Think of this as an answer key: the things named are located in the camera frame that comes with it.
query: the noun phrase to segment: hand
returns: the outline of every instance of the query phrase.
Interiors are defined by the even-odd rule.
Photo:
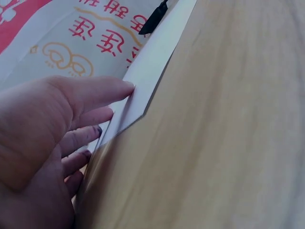
[[[70,228],[91,154],[66,156],[98,138],[95,125],[113,115],[106,105],[132,92],[114,78],[57,76],[0,94],[0,228]]]

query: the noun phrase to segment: fingernail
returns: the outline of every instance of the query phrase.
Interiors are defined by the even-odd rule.
[[[103,130],[100,128],[99,125],[95,126],[94,129],[95,129],[96,132],[99,133],[99,137],[100,137],[102,135],[102,133],[103,133]]]
[[[88,160],[91,158],[91,152],[89,151],[89,150],[85,150],[84,152],[83,152],[83,154],[86,156],[86,158],[88,158]]]
[[[129,86],[129,87],[132,87],[134,88],[134,84],[132,82],[129,82],[129,81],[125,81],[125,83]]]

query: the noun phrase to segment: wood grain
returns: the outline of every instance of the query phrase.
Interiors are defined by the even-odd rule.
[[[146,116],[94,155],[79,229],[305,227],[305,1],[198,0]]]

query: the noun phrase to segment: red pattern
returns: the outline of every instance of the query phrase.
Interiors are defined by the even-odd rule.
[[[2,15],[5,10],[22,1],[24,0],[12,0],[8,5],[0,6],[2,8],[0,21],[3,20]],[[3,21],[2,24],[0,24],[0,54],[8,47],[30,17],[50,1],[51,0],[26,0],[12,8],[16,12],[15,17],[10,21]]]

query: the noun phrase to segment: black clip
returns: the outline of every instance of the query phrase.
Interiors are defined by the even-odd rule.
[[[168,0],[164,0],[160,6],[158,6],[152,15],[149,17],[147,22],[143,25],[143,28],[140,30],[140,35],[146,35],[148,33],[152,33],[159,23],[161,22],[162,18],[164,17],[165,13],[167,12],[167,3]]]

